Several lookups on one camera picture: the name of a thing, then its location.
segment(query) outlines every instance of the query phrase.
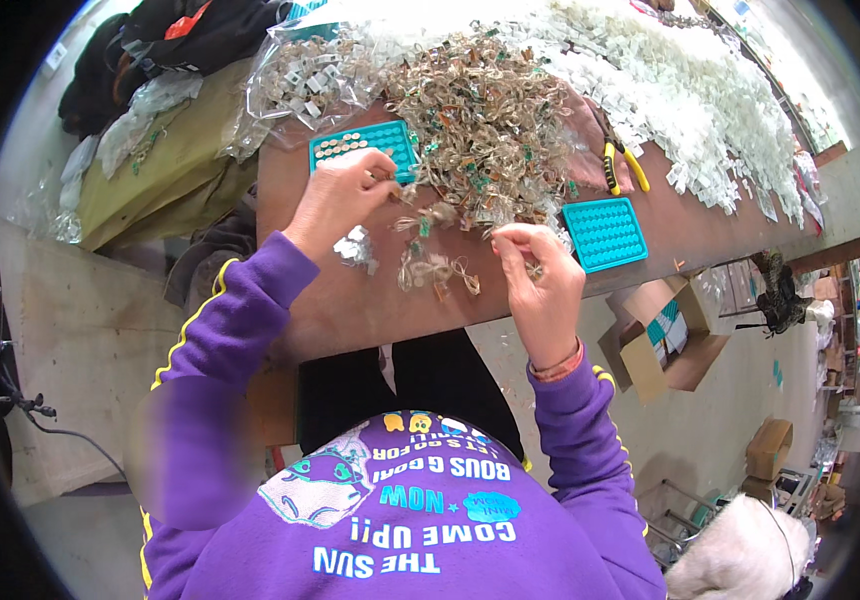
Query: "pile of white plastic parts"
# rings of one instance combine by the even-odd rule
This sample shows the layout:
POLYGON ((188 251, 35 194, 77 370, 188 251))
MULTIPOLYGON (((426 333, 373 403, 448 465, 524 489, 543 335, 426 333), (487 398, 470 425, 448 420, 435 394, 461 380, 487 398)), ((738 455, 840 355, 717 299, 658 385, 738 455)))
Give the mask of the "pile of white plastic parts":
POLYGON ((495 22, 509 47, 531 47, 549 59, 542 68, 601 105, 628 147, 652 140, 663 149, 673 163, 667 180, 678 193, 689 189, 707 207, 732 214, 743 186, 776 221, 772 190, 803 228, 789 119, 758 66, 711 30, 666 27, 623 0, 330 5, 318 11, 365 31, 377 66, 399 65, 454 32, 469 33, 473 20, 495 22), (579 53, 562 53, 567 42, 579 53))

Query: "sleeve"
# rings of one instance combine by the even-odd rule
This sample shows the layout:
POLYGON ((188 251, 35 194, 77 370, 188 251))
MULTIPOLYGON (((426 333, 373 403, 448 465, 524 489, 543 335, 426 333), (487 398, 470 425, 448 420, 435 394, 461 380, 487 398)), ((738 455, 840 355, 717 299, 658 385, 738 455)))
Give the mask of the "sleeve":
MULTIPOLYGON (((241 262, 227 261, 213 283, 213 295, 180 329, 166 366, 150 390, 184 376, 207 376, 243 394, 270 342, 290 319, 290 305, 320 272, 279 231, 241 262)), ((182 531, 142 508, 144 544, 140 570, 146 597, 180 598, 186 581, 216 529, 182 531)))
POLYGON ((586 358, 556 381, 542 382, 529 371, 554 498, 580 523, 625 598, 663 600, 666 583, 644 541, 633 467, 607 412, 614 377, 586 358))

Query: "white fur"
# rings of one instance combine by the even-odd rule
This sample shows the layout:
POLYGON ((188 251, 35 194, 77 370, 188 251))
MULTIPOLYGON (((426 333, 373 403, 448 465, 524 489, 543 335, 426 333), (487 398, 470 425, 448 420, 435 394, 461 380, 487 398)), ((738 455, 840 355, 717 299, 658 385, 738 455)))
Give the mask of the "white fur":
POLYGON ((669 597, 777 600, 800 578, 809 546, 810 537, 803 523, 741 493, 717 514, 667 572, 669 597), (793 556, 792 574, 787 543, 793 556))

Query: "blurred circle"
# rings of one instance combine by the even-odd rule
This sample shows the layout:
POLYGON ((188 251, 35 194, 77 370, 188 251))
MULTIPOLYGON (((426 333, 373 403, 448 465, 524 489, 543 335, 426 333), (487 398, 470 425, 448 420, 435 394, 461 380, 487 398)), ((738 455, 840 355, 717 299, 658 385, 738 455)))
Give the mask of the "blurred circle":
POLYGON ((243 511, 264 476, 260 420, 225 382, 170 379, 137 407, 124 470, 134 497, 156 520, 184 531, 219 527, 243 511))

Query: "hand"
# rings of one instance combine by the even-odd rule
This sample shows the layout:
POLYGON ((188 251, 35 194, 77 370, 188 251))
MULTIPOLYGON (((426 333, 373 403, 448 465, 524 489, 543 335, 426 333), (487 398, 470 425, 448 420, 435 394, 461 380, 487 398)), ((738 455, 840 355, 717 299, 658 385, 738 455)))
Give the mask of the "hand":
POLYGON ((318 262, 389 196, 400 195, 395 173, 397 164, 376 148, 352 150, 317 163, 283 234, 318 262))
POLYGON ((509 311, 536 370, 577 352, 577 314, 587 275, 546 225, 515 222, 493 232, 493 251, 507 276, 509 311), (533 281, 524 255, 543 270, 533 281))

